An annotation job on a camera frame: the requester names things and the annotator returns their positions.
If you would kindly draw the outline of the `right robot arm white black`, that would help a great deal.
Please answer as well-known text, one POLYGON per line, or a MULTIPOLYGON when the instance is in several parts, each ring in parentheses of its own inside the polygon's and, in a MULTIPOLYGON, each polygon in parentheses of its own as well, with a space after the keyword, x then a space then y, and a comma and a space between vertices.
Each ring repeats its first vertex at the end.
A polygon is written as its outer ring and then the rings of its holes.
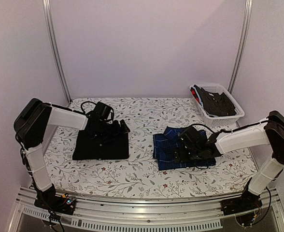
POLYGON ((266 118, 233 130, 201 135, 191 125, 180 133, 181 146, 174 151, 177 163, 207 161, 243 148, 248 148, 259 165, 257 173, 247 182, 237 207, 247 211, 256 197, 284 170, 284 116, 271 111, 266 118))

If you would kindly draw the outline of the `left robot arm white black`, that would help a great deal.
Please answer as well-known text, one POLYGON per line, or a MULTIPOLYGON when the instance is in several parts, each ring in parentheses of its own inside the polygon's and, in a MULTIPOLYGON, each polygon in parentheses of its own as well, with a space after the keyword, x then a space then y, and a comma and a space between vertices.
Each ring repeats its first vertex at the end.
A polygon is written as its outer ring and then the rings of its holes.
POLYGON ((129 158, 129 127, 114 119, 112 107, 97 102, 86 112, 45 103, 33 98, 14 121, 15 139, 21 157, 37 190, 44 192, 40 201, 49 210, 59 206, 43 159, 43 139, 47 126, 78 130, 73 160, 125 160, 129 158))

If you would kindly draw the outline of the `black polo shirt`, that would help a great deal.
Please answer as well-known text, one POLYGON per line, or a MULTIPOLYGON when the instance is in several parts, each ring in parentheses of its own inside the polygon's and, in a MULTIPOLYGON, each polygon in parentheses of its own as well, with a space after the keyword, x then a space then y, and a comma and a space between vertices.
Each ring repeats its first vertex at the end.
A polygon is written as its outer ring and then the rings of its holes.
POLYGON ((128 134, 92 136, 78 132, 73 160, 125 160, 129 158, 128 134))

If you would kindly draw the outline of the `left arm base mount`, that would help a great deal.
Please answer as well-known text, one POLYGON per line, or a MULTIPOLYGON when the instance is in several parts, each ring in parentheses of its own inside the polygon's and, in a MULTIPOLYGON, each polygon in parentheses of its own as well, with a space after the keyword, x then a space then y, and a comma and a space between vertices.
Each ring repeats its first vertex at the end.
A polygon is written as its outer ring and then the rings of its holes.
POLYGON ((51 212, 73 215, 76 207, 76 197, 67 193, 58 196, 55 193, 37 193, 34 205, 38 208, 50 210, 51 212))

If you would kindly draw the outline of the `blue plaid long sleeve shirt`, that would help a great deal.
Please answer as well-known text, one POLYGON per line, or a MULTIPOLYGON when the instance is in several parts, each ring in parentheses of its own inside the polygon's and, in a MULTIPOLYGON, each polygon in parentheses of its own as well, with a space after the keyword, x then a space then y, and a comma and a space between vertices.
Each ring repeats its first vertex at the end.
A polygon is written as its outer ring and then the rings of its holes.
POLYGON ((153 135, 153 158, 157 160, 158 169, 160 171, 191 167, 206 169, 216 164, 215 158, 207 160, 192 160, 186 162, 177 162, 175 160, 175 152, 183 146, 179 139, 179 135, 184 130, 185 128, 166 127, 163 133, 153 135))

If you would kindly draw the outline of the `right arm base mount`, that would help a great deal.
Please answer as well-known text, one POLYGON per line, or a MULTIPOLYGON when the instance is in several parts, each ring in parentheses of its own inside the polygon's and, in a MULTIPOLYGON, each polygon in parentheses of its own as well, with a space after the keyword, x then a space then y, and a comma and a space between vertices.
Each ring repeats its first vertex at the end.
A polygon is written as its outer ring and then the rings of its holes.
POLYGON ((239 225, 248 227, 252 226, 258 217, 262 201, 259 195, 245 191, 239 197, 222 200, 220 205, 224 216, 250 211, 248 214, 236 216, 236 221, 239 225))

